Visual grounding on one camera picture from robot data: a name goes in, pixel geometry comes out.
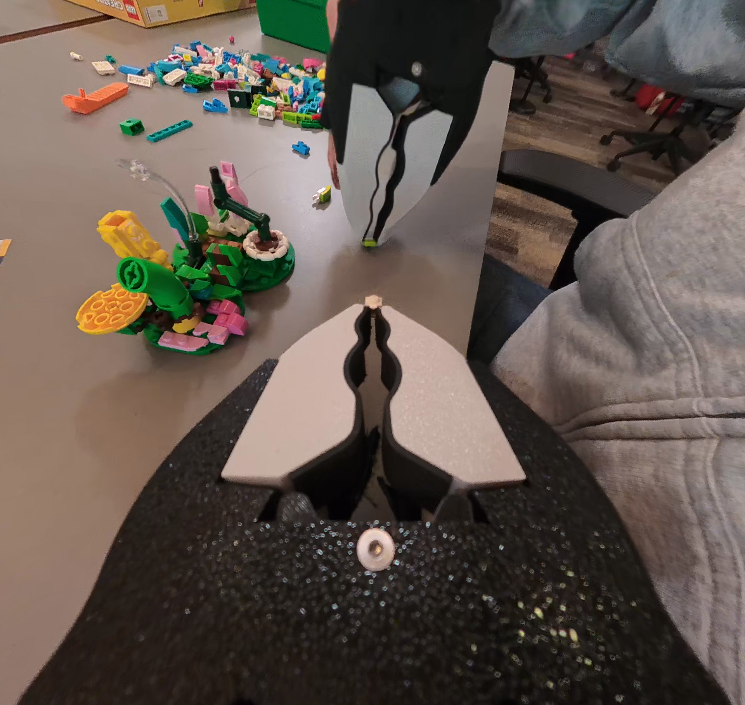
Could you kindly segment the grey hoodie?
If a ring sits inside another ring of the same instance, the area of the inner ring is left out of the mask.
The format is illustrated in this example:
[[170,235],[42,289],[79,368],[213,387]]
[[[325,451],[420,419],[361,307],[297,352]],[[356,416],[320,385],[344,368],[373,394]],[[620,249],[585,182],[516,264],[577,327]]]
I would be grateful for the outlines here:
[[582,242],[498,379],[603,488],[658,597],[743,703],[744,124]]

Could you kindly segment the background office chair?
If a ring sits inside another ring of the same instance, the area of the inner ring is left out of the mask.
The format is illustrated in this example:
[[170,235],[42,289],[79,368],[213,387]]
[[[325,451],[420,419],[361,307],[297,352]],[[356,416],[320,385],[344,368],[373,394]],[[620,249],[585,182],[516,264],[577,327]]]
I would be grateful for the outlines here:
[[524,116],[535,114],[535,104],[530,101],[530,94],[535,86],[544,92],[543,102],[549,104],[554,98],[553,90],[544,69],[546,57],[544,55],[528,58],[510,58],[506,62],[514,68],[514,81],[526,80],[526,86],[521,96],[513,96],[509,101],[509,112]]
[[[637,154],[648,154],[653,161],[666,156],[670,168],[675,176],[684,171],[684,164],[693,166],[705,155],[703,149],[691,147],[683,137],[687,128],[697,130],[704,128],[707,137],[706,151],[712,151],[714,147],[714,136],[716,132],[726,123],[731,123],[736,115],[740,113],[737,108],[714,104],[703,99],[687,99],[680,95],[674,95],[670,103],[663,104],[659,100],[654,112],[653,124],[645,131],[621,131],[613,130],[601,136],[600,144],[609,146],[613,140],[625,141],[629,148],[620,151],[606,165],[608,172],[614,173],[619,170],[621,161]],[[659,129],[663,120],[671,115],[674,105],[680,105],[676,112],[677,123],[668,132]]]

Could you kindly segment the pile of colourful lego bricks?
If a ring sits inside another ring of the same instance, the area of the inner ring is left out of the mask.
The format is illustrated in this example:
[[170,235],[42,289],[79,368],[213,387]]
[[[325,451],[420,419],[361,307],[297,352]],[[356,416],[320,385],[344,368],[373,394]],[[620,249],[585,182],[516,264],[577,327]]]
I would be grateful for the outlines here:
[[231,108],[262,120],[280,121],[306,131],[322,130],[326,100],[326,59],[284,56],[210,47],[200,40],[174,45],[144,72],[161,85],[187,94],[225,93]]

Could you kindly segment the long teal lego plate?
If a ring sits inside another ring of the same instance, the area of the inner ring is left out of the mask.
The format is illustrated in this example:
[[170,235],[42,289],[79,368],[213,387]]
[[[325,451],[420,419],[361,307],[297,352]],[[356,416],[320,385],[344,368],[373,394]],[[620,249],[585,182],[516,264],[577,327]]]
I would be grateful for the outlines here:
[[161,128],[155,132],[149,133],[146,136],[146,139],[150,143],[158,143],[191,128],[193,128],[193,123],[191,122],[191,120],[181,120],[177,123]]

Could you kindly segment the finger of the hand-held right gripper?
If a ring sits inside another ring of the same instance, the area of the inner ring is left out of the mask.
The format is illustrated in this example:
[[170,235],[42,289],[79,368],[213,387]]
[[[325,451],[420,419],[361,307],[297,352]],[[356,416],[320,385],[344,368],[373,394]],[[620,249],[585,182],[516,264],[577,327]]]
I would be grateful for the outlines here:
[[428,191],[452,120],[430,104],[412,106],[396,119],[377,168],[376,245],[388,240]]
[[389,109],[377,89],[352,86],[339,179],[343,208],[360,243],[363,239],[376,240],[377,168],[399,116]]

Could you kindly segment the person's right hand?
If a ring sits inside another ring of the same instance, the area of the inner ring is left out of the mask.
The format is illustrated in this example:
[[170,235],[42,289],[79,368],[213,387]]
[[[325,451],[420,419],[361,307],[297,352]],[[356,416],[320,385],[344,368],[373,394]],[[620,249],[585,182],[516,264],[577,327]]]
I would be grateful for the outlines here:
[[[326,4],[326,18],[329,28],[329,38],[333,40],[338,27],[338,7],[341,0],[328,0]],[[338,177],[338,161],[332,133],[329,132],[327,159],[330,170],[331,185],[334,189],[340,190],[340,180]]]

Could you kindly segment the red object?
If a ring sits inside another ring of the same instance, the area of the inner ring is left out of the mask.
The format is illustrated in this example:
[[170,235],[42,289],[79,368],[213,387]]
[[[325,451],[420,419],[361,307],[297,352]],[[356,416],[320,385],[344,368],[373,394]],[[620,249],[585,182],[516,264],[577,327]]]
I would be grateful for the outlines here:
[[669,104],[671,96],[660,87],[644,83],[639,86],[632,100],[639,110],[647,115],[653,115]]

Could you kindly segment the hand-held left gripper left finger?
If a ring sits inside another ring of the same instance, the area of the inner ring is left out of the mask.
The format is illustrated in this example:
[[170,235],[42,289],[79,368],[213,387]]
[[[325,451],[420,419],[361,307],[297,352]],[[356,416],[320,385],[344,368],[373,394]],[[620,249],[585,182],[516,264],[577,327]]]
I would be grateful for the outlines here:
[[372,311],[362,304],[327,320],[278,360],[221,478],[306,495],[332,520],[348,519],[372,456],[359,392]]

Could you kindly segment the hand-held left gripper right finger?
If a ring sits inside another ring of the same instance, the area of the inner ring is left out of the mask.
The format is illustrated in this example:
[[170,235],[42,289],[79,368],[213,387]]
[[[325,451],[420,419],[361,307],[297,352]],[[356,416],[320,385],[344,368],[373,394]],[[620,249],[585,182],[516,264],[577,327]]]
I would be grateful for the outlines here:
[[390,306],[376,313],[386,387],[381,460],[404,516],[452,494],[512,487],[526,474],[466,359]]

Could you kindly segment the orange lego piece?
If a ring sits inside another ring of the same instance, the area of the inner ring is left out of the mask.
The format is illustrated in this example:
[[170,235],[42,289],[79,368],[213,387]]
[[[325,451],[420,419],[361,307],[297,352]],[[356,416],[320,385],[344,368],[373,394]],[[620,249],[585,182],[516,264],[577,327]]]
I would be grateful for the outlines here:
[[129,93],[127,83],[116,82],[101,87],[100,89],[87,93],[80,88],[78,94],[66,94],[61,98],[61,103],[70,110],[71,113],[88,115],[101,110],[109,104],[113,104],[123,99]]

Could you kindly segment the lego flower model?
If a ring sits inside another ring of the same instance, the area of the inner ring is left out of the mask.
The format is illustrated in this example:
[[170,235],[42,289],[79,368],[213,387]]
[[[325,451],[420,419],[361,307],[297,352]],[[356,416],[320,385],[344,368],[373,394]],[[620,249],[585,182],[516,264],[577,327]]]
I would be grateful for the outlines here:
[[210,183],[194,188],[191,211],[162,176],[137,160],[117,160],[130,176],[168,191],[160,208],[176,237],[164,250],[130,210],[103,216],[100,237],[119,261],[117,281],[97,291],[75,320],[90,336],[141,335],[155,348],[207,356],[247,335],[244,296],[278,286],[293,272],[289,238],[265,213],[250,209],[235,166],[210,168]]

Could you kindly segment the black office chair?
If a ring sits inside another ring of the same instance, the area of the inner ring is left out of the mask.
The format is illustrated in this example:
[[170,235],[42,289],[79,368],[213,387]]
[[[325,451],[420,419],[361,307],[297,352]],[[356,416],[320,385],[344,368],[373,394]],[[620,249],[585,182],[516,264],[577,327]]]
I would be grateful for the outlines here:
[[563,155],[532,149],[503,151],[498,183],[568,209],[576,225],[549,289],[576,281],[573,261],[578,248],[596,228],[628,218],[657,195],[635,182]]

